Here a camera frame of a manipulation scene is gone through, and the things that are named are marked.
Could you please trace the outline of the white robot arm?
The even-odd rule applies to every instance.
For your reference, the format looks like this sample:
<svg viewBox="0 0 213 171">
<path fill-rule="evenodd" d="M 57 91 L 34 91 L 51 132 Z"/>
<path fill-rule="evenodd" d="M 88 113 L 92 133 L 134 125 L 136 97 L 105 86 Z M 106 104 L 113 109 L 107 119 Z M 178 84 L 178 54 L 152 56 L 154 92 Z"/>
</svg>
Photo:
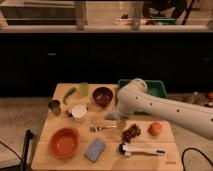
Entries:
<svg viewBox="0 0 213 171">
<path fill-rule="evenodd" d="M 155 97 L 147 90 L 147 84 L 139 78 L 123 86 L 117 94 L 116 114 L 129 118 L 135 111 L 142 111 L 213 140 L 213 109 Z"/>
</svg>

